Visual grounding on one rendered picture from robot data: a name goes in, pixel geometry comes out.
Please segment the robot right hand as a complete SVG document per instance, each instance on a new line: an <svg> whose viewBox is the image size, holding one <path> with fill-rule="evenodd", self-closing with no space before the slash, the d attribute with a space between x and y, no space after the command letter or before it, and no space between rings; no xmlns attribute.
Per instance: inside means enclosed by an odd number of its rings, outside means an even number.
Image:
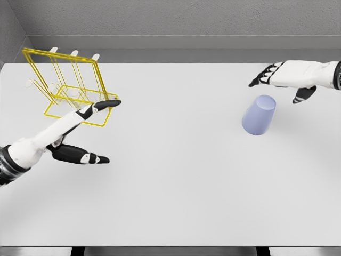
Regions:
<svg viewBox="0 0 341 256"><path fill-rule="evenodd" d="M249 86L267 84L296 88L293 103L297 104L310 98L318 86L326 85L320 77L320 68L321 63L316 61L287 60L274 63L259 73Z"/></svg>

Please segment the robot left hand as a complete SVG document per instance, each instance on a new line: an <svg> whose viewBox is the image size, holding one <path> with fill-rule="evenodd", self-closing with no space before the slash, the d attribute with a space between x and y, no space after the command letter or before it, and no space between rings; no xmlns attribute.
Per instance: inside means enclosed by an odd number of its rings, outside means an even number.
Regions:
<svg viewBox="0 0 341 256"><path fill-rule="evenodd" d="M105 100L93 103L59 118L51 126L34 136L36 145L48 149L56 160L74 164L108 164L110 159L99 156L83 148L63 143L65 136L93 114L109 107L116 107L121 100Z"/></svg>

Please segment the lavender plastic cup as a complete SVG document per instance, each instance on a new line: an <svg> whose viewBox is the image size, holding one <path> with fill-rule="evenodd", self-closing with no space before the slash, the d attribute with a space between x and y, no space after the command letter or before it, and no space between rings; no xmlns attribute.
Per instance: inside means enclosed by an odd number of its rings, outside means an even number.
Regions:
<svg viewBox="0 0 341 256"><path fill-rule="evenodd" d="M270 127L276 108L276 101L269 95L258 96L245 112L242 127L252 135L262 135Z"/></svg>

